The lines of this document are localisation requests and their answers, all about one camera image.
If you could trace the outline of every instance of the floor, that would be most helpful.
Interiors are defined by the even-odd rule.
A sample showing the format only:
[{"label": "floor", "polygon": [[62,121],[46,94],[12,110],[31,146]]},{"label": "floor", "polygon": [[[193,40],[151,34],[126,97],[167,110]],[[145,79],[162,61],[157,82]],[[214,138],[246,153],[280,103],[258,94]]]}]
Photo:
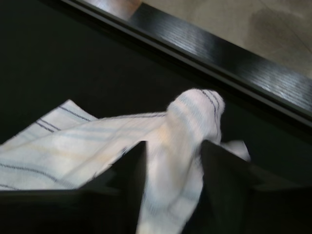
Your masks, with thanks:
[{"label": "floor", "polygon": [[312,0],[143,0],[312,78]]}]

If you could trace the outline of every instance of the black panel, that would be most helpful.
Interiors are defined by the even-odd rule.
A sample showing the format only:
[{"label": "black panel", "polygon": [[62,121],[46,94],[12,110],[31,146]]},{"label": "black panel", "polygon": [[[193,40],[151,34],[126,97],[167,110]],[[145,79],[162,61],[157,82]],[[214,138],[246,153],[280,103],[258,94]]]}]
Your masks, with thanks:
[{"label": "black panel", "polygon": [[185,50],[210,68],[228,74],[228,78],[270,98],[283,100],[311,118],[312,80],[305,76],[146,4],[139,7],[130,23]]}]

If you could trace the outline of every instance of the cloth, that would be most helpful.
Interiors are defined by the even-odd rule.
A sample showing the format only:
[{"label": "cloth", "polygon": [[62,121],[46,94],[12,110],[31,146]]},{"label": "cloth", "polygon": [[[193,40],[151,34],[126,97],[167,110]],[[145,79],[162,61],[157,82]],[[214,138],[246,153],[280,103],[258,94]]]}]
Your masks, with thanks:
[{"label": "cloth", "polygon": [[[96,119],[69,100],[0,146],[0,188],[75,189],[144,140],[147,177],[137,233],[177,234],[201,193],[200,144],[220,144],[224,107],[217,92],[192,89],[163,113]],[[243,143],[224,147],[249,159]]]}]

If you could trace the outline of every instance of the black counter edge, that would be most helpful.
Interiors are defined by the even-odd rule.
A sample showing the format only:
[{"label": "black counter edge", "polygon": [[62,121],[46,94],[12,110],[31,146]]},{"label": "black counter edge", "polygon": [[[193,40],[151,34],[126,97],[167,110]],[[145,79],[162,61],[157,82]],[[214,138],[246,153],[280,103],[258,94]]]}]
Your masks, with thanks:
[{"label": "black counter edge", "polygon": [[242,92],[243,94],[268,105],[269,107],[281,112],[284,115],[292,118],[293,120],[312,128],[312,112],[307,109],[301,108],[290,101],[281,98],[261,87],[238,77],[235,74],[229,73],[224,67],[218,67],[214,64],[208,64],[200,61],[200,58],[195,58],[192,53],[189,53],[182,48],[169,43],[168,41],[155,37],[152,33],[147,32],[131,24],[119,19],[99,8],[84,2],[83,0],[61,0],[62,2],[80,10],[91,17],[101,21],[102,23],[113,27],[114,29],[126,34],[127,36],[137,39],[152,48],[163,52],[178,61],[203,72],[222,83]]}]

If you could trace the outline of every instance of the beige floor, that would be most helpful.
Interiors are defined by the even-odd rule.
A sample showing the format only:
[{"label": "beige floor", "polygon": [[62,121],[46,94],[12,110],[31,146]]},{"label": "beige floor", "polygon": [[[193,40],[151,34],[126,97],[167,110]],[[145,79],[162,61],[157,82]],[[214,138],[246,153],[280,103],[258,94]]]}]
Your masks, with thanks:
[{"label": "beige floor", "polygon": [[312,78],[312,0],[143,0]]}]

